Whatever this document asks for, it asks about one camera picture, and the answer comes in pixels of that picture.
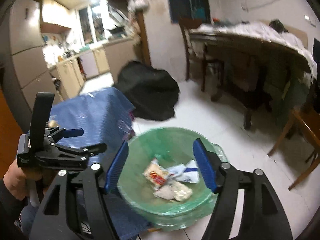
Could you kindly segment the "person's left hand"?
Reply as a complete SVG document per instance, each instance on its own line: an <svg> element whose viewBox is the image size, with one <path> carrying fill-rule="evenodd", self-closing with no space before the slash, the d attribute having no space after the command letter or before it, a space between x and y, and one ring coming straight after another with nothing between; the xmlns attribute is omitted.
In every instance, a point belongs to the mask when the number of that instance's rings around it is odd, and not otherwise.
<svg viewBox="0 0 320 240"><path fill-rule="evenodd" d="M5 187L17 200L23 200L26 196L29 196L27 180L37 181L41 178L41 170L38 168L18 167L17 160L15 159L5 173L3 182Z"/></svg>

